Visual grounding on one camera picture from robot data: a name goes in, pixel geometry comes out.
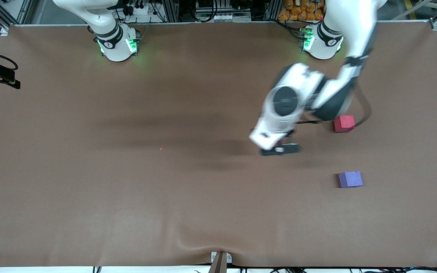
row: purple block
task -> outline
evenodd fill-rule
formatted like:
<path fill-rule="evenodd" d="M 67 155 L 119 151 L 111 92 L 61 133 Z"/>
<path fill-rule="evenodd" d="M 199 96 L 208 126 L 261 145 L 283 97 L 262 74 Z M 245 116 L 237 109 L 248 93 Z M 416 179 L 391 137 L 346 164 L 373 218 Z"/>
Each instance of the purple block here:
<path fill-rule="evenodd" d="M 355 188 L 364 185 L 359 171 L 346 171 L 340 173 L 338 176 L 340 177 L 340 185 L 342 188 Z"/>

